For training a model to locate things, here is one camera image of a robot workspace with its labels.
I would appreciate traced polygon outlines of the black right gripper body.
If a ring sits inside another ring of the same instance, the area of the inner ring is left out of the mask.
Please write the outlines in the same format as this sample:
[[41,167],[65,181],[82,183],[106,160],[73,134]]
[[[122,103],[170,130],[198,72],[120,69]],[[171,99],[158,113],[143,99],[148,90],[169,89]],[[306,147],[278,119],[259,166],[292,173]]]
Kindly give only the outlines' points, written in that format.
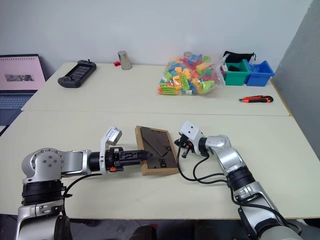
[[188,138],[186,135],[182,134],[179,139],[176,139],[174,141],[174,144],[178,146],[177,155],[179,156],[181,153],[181,149],[186,149],[188,148],[189,145],[193,145],[194,151],[195,151],[194,154],[198,154],[198,149],[196,148],[197,143],[198,143],[197,139],[191,139],[191,138]]

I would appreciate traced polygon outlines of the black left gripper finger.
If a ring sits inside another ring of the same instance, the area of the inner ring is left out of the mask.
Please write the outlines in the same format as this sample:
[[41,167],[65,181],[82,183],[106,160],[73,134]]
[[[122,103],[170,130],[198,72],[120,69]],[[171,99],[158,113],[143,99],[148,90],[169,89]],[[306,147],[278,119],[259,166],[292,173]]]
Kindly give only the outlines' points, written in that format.
[[126,159],[149,159],[153,154],[146,150],[126,150],[123,152]]
[[123,160],[124,166],[132,166],[132,165],[140,165],[140,162],[146,161],[150,159],[150,156],[143,156],[143,157],[129,157]]

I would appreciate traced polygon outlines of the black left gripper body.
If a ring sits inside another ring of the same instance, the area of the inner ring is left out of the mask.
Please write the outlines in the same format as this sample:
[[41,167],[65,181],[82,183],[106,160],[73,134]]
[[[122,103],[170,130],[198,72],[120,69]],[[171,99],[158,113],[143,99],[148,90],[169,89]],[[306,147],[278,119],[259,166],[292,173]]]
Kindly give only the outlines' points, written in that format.
[[122,147],[111,147],[105,151],[105,168],[109,172],[122,172],[124,170],[123,163],[121,162],[121,154],[123,153]]

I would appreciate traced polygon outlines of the wooden picture frame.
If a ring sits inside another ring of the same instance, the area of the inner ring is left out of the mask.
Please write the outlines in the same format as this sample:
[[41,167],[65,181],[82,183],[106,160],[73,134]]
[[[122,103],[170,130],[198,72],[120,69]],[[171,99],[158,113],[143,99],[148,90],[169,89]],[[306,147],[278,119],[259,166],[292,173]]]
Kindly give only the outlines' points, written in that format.
[[176,150],[167,130],[137,125],[135,137],[138,149],[152,154],[152,157],[143,160],[140,164],[143,176],[178,173]]

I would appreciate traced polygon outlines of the clear bag of colourful blocks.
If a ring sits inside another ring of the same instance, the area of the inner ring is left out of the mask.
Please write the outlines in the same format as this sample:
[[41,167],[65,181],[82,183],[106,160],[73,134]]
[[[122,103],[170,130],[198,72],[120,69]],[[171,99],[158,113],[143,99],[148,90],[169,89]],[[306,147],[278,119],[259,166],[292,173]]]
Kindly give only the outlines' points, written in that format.
[[167,96],[205,95],[225,83],[221,68],[225,58],[185,52],[170,60],[159,81],[157,93]]

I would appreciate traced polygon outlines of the dark rounded shape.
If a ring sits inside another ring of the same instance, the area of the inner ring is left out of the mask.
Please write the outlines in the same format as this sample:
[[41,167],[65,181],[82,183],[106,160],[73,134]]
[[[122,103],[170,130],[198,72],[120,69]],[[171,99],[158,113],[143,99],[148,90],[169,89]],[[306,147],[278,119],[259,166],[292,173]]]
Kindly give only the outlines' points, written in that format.
[[133,232],[129,240],[158,240],[157,229],[157,224],[142,225]]

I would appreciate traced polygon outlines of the orange black utility knife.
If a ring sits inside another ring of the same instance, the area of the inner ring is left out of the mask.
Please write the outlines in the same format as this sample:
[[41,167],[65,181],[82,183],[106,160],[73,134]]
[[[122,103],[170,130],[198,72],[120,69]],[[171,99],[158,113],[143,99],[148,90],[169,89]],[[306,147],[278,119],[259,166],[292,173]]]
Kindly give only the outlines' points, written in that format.
[[242,103],[272,103],[274,99],[269,95],[256,95],[243,97],[239,101]]

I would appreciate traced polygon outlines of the green plastic bin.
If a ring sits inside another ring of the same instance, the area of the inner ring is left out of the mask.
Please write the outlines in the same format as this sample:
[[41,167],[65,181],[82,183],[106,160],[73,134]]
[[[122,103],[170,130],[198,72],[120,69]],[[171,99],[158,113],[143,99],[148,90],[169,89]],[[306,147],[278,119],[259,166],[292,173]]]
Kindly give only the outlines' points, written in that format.
[[227,86],[242,86],[247,77],[251,74],[249,63],[242,59],[238,63],[226,63],[227,71],[224,74],[224,81]]

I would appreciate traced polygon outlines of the black handheld game console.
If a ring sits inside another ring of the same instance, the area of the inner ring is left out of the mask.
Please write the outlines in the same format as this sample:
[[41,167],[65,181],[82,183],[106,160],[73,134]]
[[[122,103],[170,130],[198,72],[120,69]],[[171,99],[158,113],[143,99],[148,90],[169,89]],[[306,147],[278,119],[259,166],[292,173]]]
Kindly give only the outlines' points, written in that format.
[[60,77],[57,82],[64,88],[79,88],[88,77],[97,69],[97,65],[88,60],[79,60],[65,76]]

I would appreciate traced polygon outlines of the silver metal cup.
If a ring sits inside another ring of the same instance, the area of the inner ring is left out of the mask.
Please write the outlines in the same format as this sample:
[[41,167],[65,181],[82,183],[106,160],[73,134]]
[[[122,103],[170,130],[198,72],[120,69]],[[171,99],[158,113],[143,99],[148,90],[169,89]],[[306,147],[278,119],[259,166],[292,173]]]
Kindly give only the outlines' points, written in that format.
[[118,53],[119,62],[122,70],[130,70],[132,69],[132,64],[130,63],[128,54],[126,51],[121,50]]

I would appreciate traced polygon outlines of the blue plastic bin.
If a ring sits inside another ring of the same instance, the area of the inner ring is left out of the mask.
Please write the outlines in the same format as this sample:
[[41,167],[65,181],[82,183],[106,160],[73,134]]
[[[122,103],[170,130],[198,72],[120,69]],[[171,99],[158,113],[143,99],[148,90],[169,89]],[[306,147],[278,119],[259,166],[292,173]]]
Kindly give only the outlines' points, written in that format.
[[265,87],[271,77],[275,75],[267,60],[260,64],[248,64],[250,74],[245,80],[245,84],[251,87]]

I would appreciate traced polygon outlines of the open laptop with pink screen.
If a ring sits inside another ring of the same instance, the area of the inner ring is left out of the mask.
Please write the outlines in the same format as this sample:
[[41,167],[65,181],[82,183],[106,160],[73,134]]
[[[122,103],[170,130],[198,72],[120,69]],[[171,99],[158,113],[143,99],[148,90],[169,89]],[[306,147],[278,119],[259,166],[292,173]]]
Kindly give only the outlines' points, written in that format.
[[0,54],[0,136],[46,81],[38,54]]

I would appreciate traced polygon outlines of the grey partition panel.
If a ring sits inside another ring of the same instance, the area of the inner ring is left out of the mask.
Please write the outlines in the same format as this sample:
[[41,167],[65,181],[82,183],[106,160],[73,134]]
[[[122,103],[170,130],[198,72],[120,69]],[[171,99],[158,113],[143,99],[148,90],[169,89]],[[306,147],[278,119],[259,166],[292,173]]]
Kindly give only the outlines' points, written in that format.
[[320,160],[320,0],[312,0],[272,79]]

